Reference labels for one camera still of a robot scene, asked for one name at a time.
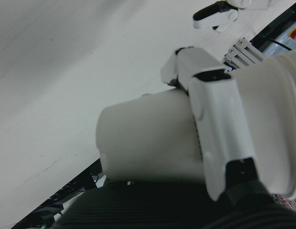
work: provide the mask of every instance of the dark cloth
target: dark cloth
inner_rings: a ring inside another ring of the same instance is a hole
[[[296,229],[277,203],[246,210],[212,201],[204,185],[126,183],[85,192],[53,229]]]

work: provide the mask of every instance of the white robotic hand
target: white robotic hand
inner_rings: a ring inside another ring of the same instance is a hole
[[[239,16],[239,10],[267,10],[278,0],[227,0],[214,4],[193,15],[196,29],[213,27],[217,32],[226,30]]]
[[[224,69],[203,49],[181,49],[161,70],[179,89],[106,108],[96,133],[105,174],[205,182],[214,200],[264,187],[296,198],[296,51]]]

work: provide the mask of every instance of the white table surface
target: white table surface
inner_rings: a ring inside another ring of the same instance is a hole
[[[168,86],[174,49],[222,60],[296,0],[242,11],[222,34],[196,30],[210,0],[0,0],[0,228],[11,228],[99,158],[98,115]]]

